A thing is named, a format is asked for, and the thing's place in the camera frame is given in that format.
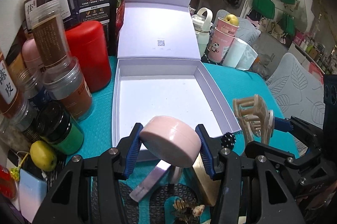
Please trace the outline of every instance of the dark purple jar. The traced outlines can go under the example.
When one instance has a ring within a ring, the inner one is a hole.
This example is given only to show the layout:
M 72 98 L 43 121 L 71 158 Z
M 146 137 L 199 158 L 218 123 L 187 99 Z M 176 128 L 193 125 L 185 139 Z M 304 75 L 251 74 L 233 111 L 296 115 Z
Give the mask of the dark purple jar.
M 77 0 L 59 0 L 61 4 L 61 17 L 64 29 L 74 27 L 80 23 L 80 13 Z

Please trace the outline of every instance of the green and black jar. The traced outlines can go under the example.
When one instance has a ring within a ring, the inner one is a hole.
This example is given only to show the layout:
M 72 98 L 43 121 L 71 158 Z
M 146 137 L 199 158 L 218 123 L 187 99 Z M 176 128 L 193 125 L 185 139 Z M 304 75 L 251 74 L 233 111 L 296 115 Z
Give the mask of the green and black jar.
M 60 102 L 47 103 L 36 119 L 40 137 L 61 153 L 72 155 L 82 146 L 83 131 Z

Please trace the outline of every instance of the yellow apple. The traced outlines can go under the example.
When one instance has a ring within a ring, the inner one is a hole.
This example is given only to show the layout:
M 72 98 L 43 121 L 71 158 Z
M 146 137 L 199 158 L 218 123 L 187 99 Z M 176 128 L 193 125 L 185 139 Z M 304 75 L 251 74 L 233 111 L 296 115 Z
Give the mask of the yellow apple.
M 223 18 L 227 23 L 230 23 L 236 27 L 239 26 L 238 18 L 233 14 L 228 14 L 226 17 Z
M 36 165 L 45 172 L 53 171 L 56 167 L 56 154 L 47 143 L 42 140 L 36 141 L 30 147 L 30 157 Z

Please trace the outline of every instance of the box lid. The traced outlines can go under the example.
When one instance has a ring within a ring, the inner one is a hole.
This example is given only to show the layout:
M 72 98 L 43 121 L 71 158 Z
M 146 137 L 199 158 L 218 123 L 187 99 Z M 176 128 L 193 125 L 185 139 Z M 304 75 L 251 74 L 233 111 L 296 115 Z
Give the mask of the box lid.
M 117 57 L 200 60 L 190 1 L 125 0 Z

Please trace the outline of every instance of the open box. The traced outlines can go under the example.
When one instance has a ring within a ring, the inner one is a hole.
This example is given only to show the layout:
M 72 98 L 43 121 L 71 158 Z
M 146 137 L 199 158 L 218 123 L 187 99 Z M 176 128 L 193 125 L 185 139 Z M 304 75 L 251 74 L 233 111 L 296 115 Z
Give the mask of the open box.
M 125 0 L 112 106 L 112 145 L 156 115 L 203 124 L 211 137 L 240 126 L 200 61 L 190 0 Z M 156 159 L 142 145 L 138 161 Z

